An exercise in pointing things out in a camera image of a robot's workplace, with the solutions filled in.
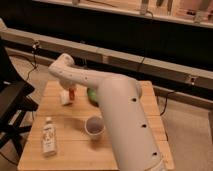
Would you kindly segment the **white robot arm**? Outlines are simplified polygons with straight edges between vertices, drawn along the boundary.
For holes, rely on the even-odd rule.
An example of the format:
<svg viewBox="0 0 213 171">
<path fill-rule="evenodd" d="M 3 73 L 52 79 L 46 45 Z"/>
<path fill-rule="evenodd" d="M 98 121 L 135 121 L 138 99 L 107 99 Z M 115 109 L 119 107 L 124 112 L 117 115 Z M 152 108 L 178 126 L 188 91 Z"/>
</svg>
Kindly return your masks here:
<svg viewBox="0 0 213 171">
<path fill-rule="evenodd" d="M 96 90 L 99 108 L 120 171 L 167 171 L 145 116 L 140 83 L 131 77 L 76 68 L 63 53 L 49 72 L 66 87 L 77 83 Z"/>
</svg>

